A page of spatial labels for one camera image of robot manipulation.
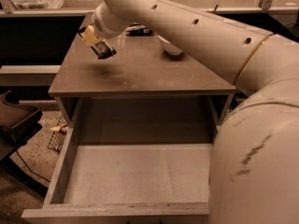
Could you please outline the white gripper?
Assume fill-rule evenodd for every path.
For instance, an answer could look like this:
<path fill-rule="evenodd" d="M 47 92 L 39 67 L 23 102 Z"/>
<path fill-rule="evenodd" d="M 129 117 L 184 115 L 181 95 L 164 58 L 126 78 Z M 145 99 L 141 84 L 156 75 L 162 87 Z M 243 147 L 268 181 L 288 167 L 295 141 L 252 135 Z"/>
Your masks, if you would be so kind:
<path fill-rule="evenodd" d="M 113 38 L 121 34 L 130 22 L 114 15 L 105 3 L 96 8 L 92 15 L 92 25 L 82 33 L 84 43 L 91 47 L 103 38 Z"/>

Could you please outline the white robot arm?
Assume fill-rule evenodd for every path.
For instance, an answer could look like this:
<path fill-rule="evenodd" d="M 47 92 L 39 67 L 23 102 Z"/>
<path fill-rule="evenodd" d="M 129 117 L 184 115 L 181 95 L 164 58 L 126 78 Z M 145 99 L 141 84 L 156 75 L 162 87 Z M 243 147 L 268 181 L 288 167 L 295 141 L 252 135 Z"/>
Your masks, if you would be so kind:
<path fill-rule="evenodd" d="M 86 43 L 138 22 L 232 85 L 209 165 L 210 224 L 299 224 L 299 44 L 170 0 L 103 0 Z"/>

